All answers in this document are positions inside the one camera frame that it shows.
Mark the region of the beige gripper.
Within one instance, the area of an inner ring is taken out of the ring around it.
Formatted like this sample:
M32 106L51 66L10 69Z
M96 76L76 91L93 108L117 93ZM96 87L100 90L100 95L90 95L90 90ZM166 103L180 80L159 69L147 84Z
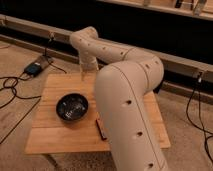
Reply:
M95 57L81 58L79 61L81 79L84 79L88 74L96 74L99 70L98 62Z

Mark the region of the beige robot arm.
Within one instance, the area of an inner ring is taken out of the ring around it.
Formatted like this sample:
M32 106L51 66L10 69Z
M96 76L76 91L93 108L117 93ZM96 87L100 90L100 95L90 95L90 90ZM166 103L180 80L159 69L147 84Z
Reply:
M94 96L117 171L169 171L143 102L163 79L159 57L101 39L93 27L73 32L70 44L82 66L106 63L96 75Z

